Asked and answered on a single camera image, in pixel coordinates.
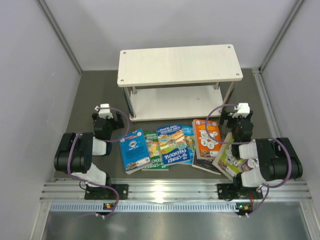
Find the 130-storey treehouse book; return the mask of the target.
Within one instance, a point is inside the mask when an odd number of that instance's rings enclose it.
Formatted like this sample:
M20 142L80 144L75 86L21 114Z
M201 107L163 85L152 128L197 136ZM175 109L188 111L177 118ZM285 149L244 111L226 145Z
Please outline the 130-storey treehouse book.
M124 171L128 175L152 165L142 129L130 132L118 140Z

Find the blue 91-storey treehouse book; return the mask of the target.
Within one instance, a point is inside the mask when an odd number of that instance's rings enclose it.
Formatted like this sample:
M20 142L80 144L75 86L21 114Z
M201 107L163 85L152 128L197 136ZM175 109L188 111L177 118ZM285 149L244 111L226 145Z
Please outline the blue 91-storey treehouse book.
M191 156L187 147L186 136L181 124L171 124L156 128L160 155L167 166L188 162Z

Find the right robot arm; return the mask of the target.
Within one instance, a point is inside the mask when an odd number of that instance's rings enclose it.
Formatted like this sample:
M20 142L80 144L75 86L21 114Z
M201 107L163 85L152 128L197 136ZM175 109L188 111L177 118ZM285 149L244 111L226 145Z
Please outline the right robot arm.
M234 106L232 112L221 111L219 123L230 129L231 139L227 143L232 155L245 163L256 162L256 166L233 176L232 183L218 185L221 200L260 200L264 184L275 180L296 180L303 175L302 163L287 137L252 139L252 115L247 103Z

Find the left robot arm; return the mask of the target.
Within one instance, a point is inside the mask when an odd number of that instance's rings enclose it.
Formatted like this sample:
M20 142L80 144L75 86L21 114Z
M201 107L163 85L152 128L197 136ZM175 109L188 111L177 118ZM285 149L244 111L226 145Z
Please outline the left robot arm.
M115 114L116 118L108 109L92 114L93 132L64 133L53 160L56 171L79 179L89 193L96 192L103 199L113 194L113 186L109 175L93 163L93 157L109 156L113 131L125 127L121 112Z

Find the green 104-storey treehouse book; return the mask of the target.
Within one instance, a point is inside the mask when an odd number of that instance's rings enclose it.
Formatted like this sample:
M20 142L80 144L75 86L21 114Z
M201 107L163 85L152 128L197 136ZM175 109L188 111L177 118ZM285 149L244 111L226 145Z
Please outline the green 104-storey treehouse book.
M152 165L143 168L142 171L168 171L169 167L164 165L161 157L157 133L151 131L145 132L144 138Z

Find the orange 78-storey treehouse book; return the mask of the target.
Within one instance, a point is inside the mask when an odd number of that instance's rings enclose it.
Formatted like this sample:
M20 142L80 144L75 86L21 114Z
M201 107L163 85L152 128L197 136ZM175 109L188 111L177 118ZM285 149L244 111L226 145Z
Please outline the orange 78-storey treehouse book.
M192 128L195 140L195 153L198 159L212 159L217 156L222 144L218 141L222 141L219 129L219 123L217 121L203 119L194 119L192 121Z

